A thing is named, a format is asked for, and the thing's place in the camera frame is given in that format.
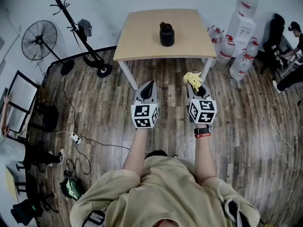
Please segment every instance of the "red wristband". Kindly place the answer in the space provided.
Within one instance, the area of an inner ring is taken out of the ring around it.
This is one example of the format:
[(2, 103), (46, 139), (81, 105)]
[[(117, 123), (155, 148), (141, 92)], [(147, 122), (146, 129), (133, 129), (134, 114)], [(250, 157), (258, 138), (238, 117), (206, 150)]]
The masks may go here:
[(195, 134), (196, 138), (205, 137), (205, 136), (211, 136), (211, 133), (205, 133), (205, 134)]

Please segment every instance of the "sneaker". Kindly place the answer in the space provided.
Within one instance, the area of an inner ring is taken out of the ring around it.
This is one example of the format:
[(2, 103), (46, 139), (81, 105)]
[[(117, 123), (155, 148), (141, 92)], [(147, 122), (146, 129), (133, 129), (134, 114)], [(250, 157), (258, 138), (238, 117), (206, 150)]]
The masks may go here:
[(277, 85), (278, 85), (278, 83), (276, 82), (276, 81), (273, 81), (273, 85), (274, 85), (274, 88), (276, 89), (276, 91), (278, 92), (278, 93), (281, 93), (281, 91), (278, 89), (278, 87), (277, 87)]
[(60, 159), (59, 164), (62, 165), (63, 162), (64, 162), (64, 158), (65, 158), (65, 149), (62, 148), (62, 149), (60, 150), (60, 152), (59, 152), (59, 154), (58, 154), (58, 157), (59, 157), (59, 159)]
[[(51, 150), (48, 153), (51, 154), (51, 155), (53, 154), (53, 152)], [(50, 163), (50, 164), (48, 164), (48, 166), (53, 166), (53, 164)]]

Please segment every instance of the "black thermos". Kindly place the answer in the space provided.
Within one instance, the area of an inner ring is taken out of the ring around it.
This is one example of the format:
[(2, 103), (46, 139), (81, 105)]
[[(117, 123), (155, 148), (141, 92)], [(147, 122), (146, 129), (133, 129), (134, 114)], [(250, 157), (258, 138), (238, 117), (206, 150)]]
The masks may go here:
[(160, 41), (164, 46), (172, 46), (175, 42), (175, 31), (170, 24), (160, 23)]

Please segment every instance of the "yellow glove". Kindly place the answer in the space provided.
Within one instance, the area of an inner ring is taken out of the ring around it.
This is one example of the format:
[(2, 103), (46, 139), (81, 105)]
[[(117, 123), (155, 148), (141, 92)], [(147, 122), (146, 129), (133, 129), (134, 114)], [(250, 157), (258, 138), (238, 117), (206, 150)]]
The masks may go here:
[(193, 88), (195, 92), (199, 91), (199, 87), (201, 87), (201, 83), (202, 79), (200, 78), (201, 72), (200, 73), (192, 73), (192, 72), (188, 72), (185, 74), (185, 76), (183, 77), (183, 81), (184, 83), (189, 82)]

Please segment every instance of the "wooden floor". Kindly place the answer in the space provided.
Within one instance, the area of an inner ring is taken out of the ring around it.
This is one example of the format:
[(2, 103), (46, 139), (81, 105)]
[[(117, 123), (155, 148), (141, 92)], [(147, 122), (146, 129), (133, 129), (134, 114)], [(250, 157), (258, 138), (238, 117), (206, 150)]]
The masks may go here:
[[(66, 77), (65, 91), (76, 108), (76, 133), (104, 144), (130, 147), (135, 134), (131, 121), (131, 104), (134, 90), (124, 73), (112, 61), (115, 51), (101, 52), (106, 62), (112, 64), (113, 72), (101, 79), (96, 69), (91, 69), (77, 58), (73, 70)], [(186, 112), (187, 94), (183, 83), (186, 72), (200, 72), (203, 64), (199, 59), (156, 59), (129, 61), (129, 67), (138, 85), (148, 80), (157, 83), (160, 116), (153, 130), (149, 131), (146, 152), (162, 149), (168, 155), (179, 154), (195, 158), (193, 125)], [(296, 140), (303, 126), (301, 108), (297, 102), (303, 95), (300, 84), (278, 94), (269, 73), (260, 75), (261, 65), (250, 69), (241, 82), (229, 75), (229, 67), (216, 65), (210, 69), (206, 84), (217, 102), (218, 114), (212, 127), (211, 145), (217, 173), (232, 184), (233, 188), (254, 204), (266, 223), (281, 226), (303, 214), (303, 171), (294, 172), (276, 153), (273, 144), (270, 119), (274, 116), (286, 141)], [(59, 110), (56, 130), (74, 131), (74, 112), (63, 93), (63, 76), (60, 67), (51, 69), (43, 97), (47, 103), (54, 102)], [(274, 138), (279, 152), (295, 167), (302, 166), (302, 137), (299, 143), (289, 148), (282, 142), (276, 130)], [(83, 171), (89, 170), (88, 163), (75, 149), (68, 133), (46, 134), (36, 129), (30, 132), (32, 143), (43, 140), (46, 149), (57, 154), (66, 150), (66, 159), (83, 163)], [(91, 161), (91, 173), (81, 173), (76, 166), (76, 177), (88, 189), (105, 172), (120, 169), (127, 149), (101, 146), (83, 139), (79, 150)], [(70, 226), (69, 213), (74, 204), (60, 190), (66, 165), (43, 166), (44, 174), (32, 167), (32, 173), (45, 184), (47, 191), (54, 192), (53, 205), (60, 214), (45, 212), (39, 219), (42, 226)]]

